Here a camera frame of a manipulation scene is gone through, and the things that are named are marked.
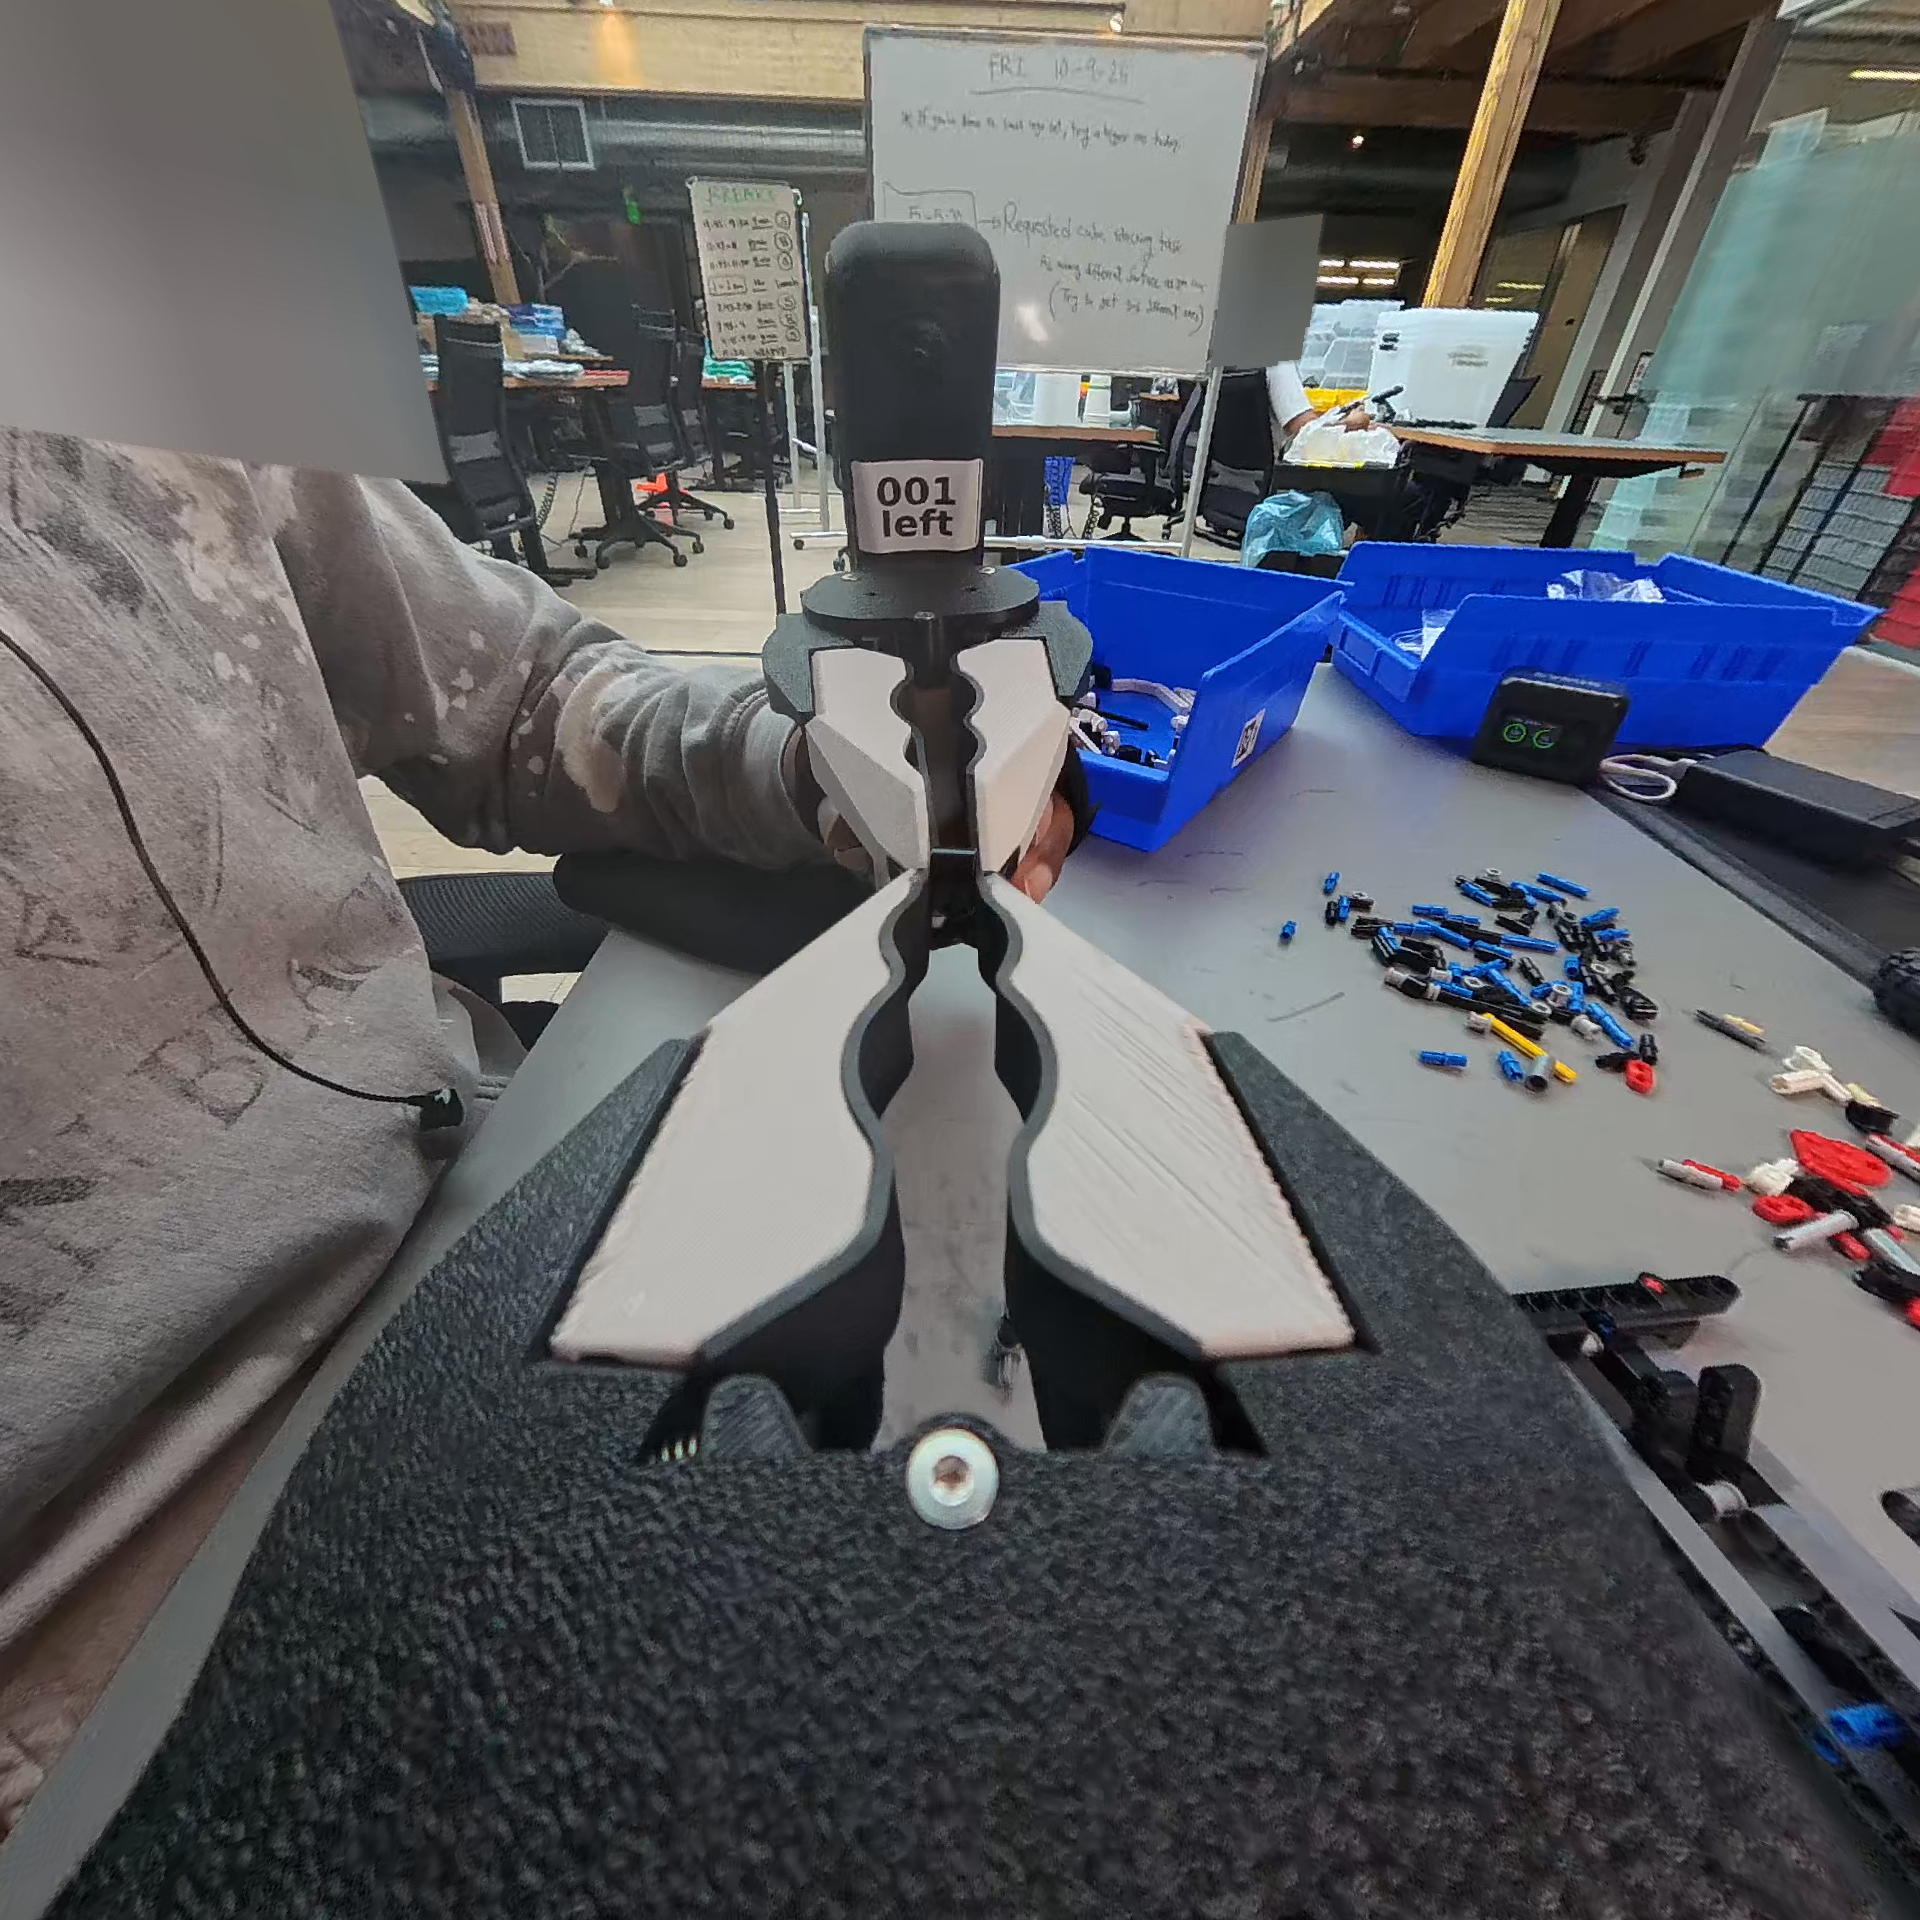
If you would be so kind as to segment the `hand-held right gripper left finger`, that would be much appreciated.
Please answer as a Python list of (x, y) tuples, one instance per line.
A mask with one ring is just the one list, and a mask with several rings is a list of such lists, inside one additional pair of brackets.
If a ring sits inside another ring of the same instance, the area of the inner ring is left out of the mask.
[(905, 1298), (881, 1118), (913, 1065), (927, 877), (905, 873), (709, 1022), (547, 1340), (551, 1357), (765, 1376), (869, 1450)]

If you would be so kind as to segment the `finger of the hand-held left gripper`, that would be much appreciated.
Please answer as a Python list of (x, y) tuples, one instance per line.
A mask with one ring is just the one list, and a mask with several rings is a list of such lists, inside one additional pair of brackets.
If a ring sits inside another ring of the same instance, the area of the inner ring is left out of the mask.
[(1070, 714), (1041, 639), (988, 639), (955, 658), (973, 693), (966, 728), (968, 817), (983, 873), (1008, 873), (1030, 848), (1064, 767)]
[(924, 873), (929, 863), (927, 785), (896, 706), (905, 681), (905, 661), (864, 647), (809, 656), (806, 759), (878, 873)]

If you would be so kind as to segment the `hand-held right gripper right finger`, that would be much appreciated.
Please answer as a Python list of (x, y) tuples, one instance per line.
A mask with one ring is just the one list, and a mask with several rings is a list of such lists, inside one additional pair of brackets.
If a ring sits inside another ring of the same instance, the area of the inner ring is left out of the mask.
[(1150, 1378), (1248, 1432), (1225, 1368), (1358, 1349), (1214, 1032), (1004, 877), (977, 886), (1005, 1164), (1004, 1303), (1041, 1442), (1095, 1450)]

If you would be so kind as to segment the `pile of blue black pins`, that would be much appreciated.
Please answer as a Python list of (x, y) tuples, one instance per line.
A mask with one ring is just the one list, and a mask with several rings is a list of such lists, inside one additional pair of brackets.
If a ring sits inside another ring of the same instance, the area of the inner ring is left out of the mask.
[(1478, 865), (1444, 896), (1413, 901), (1327, 871), (1316, 892), (1318, 921), (1372, 958), (1389, 994), (1446, 1013), (1472, 1037), (1416, 1047), (1421, 1070), (1460, 1077), (1486, 1060), (1534, 1095), (1587, 1074), (1657, 1095), (1664, 1007), (1640, 982), (1623, 909), (1581, 882)]

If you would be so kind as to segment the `grey black toy chassis model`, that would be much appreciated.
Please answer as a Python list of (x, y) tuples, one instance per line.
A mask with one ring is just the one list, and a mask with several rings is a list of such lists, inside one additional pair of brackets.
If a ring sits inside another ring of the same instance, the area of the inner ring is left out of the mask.
[(1627, 1488), (1721, 1640), (1812, 1765), (1916, 1881), (1916, 1592), (1757, 1440), (1759, 1376), (1673, 1365), (1739, 1303), (1725, 1278), (1640, 1272), (1515, 1308), (1583, 1390)]

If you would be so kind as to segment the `person's left forearm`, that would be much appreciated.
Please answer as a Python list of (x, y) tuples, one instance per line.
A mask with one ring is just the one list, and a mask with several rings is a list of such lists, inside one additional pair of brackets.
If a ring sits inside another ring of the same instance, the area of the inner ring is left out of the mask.
[(646, 653), (459, 544), (403, 481), (246, 473), (351, 767), (447, 841), (757, 871), (824, 856), (799, 736), (757, 671)]

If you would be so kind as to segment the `small schedule whiteboard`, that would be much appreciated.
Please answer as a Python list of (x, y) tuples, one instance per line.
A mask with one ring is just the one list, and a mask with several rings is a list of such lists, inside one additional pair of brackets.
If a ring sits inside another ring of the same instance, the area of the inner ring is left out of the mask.
[(788, 183), (692, 176), (687, 210), (699, 254), (707, 342), (752, 367), (759, 495), (772, 562), (774, 609), (785, 613), (774, 402), (783, 375), (809, 360), (811, 300), (799, 192)]

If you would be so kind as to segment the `teal plastic bag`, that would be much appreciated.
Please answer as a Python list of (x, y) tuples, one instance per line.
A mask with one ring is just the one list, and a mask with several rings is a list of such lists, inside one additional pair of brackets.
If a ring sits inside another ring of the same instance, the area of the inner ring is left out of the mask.
[(1334, 577), (1348, 552), (1348, 520), (1327, 492), (1287, 488), (1267, 495), (1248, 511), (1239, 537), (1239, 562)]

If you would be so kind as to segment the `grey mesh office chair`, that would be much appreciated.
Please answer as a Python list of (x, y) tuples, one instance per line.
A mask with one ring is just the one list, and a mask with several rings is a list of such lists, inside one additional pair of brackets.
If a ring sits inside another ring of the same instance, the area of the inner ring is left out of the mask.
[(608, 924), (560, 898), (551, 871), (455, 871), (400, 877), (430, 966), (501, 1015), (524, 1048), (539, 1041), (556, 999), (505, 999), (509, 976), (581, 973)]

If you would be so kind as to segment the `white plastic bag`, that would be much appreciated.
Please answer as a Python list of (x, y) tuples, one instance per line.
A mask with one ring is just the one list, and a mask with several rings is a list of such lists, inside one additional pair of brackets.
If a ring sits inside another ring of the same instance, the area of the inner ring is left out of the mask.
[(1389, 423), (1361, 407), (1312, 416), (1287, 442), (1284, 464), (1310, 468), (1392, 468), (1400, 441)]

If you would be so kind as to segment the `black power bank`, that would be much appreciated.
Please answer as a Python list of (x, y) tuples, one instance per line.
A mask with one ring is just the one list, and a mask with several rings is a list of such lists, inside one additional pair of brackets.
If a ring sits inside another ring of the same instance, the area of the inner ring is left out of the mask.
[(1593, 785), (1630, 713), (1621, 682), (1504, 673), (1480, 713), (1469, 762), (1565, 785)]

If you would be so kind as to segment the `white plastic storage boxes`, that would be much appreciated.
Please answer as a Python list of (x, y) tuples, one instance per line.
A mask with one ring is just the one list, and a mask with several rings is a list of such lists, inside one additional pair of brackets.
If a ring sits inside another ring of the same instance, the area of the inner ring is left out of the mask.
[(1310, 390), (1385, 394), (1396, 417), (1487, 425), (1536, 312), (1504, 306), (1316, 303), (1299, 358)]

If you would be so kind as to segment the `pile of red white pieces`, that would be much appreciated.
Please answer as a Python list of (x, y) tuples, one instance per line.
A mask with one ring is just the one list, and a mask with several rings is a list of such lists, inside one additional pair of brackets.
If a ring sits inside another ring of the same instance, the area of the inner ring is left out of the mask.
[(1739, 1207), (1781, 1260), (1823, 1266), (1904, 1328), (1917, 1322), (1916, 1127), (1811, 1045), (1765, 1074), (1795, 1108), (1781, 1144), (1748, 1166), (1659, 1156), (1668, 1185)]

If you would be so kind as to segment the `black power adapter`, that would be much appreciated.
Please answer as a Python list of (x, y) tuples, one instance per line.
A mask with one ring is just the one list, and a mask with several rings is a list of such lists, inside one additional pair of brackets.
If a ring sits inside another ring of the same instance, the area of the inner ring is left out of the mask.
[(1696, 759), (1671, 809), (1831, 871), (1917, 854), (1917, 800), (1763, 749)]

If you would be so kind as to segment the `wooden ceiling post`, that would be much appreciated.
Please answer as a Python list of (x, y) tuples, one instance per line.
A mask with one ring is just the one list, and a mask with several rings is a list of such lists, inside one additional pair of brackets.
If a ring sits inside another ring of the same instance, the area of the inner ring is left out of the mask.
[(1558, 13), (1560, 2), (1504, 4), (1421, 306), (1472, 301)]

